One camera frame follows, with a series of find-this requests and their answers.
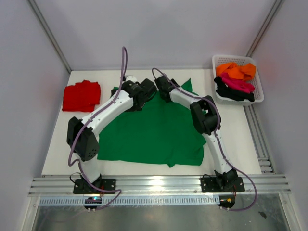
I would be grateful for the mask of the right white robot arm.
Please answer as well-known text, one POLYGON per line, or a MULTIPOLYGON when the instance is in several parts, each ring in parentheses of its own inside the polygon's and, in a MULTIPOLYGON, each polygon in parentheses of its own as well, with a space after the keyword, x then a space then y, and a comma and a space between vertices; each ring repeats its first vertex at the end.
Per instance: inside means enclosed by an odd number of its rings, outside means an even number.
POLYGON ((238 174, 225 154, 220 133, 221 118, 212 97, 193 95, 164 75, 154 81, 165 102, 178 103, 190 110, 193 126, 204 137, 212 155, 216 187, 223 192, 235 191, 238 174))

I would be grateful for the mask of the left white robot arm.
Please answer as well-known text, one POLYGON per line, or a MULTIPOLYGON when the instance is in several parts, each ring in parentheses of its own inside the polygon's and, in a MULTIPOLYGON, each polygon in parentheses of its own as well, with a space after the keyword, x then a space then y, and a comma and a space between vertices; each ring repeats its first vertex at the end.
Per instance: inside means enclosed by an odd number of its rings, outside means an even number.
POLYGON ((88 192, 96 193, 101 187, 96 160, 100 150, 99 134, 123 112, 141 110, 155 94, 156 86, 151 80, 139 83, 134 76, 126 76, 106 103, 81 119, 74 116, 69 120, 66 142, 71 151, 68 165, 78 163, 88 192))

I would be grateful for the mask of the green t shirt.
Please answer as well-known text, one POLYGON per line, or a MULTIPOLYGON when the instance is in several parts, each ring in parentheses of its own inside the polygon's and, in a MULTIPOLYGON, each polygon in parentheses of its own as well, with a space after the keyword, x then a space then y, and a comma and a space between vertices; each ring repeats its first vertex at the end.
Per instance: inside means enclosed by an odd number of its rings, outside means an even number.
POLYGON ((124 112, 99 135, 99 160, 167 165, 201 165, 206 141, 191 112, 157 94, 141 111, 124 112))

